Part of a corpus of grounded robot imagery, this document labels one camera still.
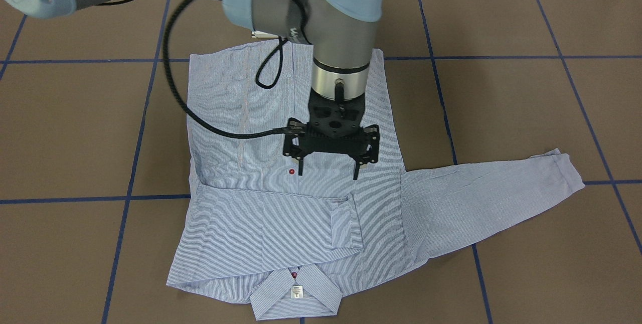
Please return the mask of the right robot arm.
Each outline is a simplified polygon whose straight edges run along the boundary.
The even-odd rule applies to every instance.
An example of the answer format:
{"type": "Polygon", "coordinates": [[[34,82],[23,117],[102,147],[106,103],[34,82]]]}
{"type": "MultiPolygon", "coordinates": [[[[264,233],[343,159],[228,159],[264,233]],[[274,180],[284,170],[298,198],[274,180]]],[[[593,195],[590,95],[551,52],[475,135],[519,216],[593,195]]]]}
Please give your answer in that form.
{"type": "MultiPolygon", "coordinates": [[[[68,16],[93,6],[118,6],[133,0],[5,0],[14,9],[33,18],[68,16]]],[[[184,0],[170,16],[162,39],[162,61],[170,91],[179,107],[195,123],[215,134],[234,139],[253,139],[276,134],[285,136],[283,155],[298,162],[315,152],[344,154],[355,162],[357,180],[362,166],[379,159],[378,125],[362,127],[365,91],[383,0],[216,0],[222,2],[229,22],[250,31],[276,35],[277,47],[255,73],[260,76],[275,54],[284,63],[286,43],[312,46],[309,121],[290,118],[287,125],[259,133],[236,134],[220,130],[198,117],[186,105],[175,86],[170,66],[169,43],[172,29],[195,0],[184,0]]]]}

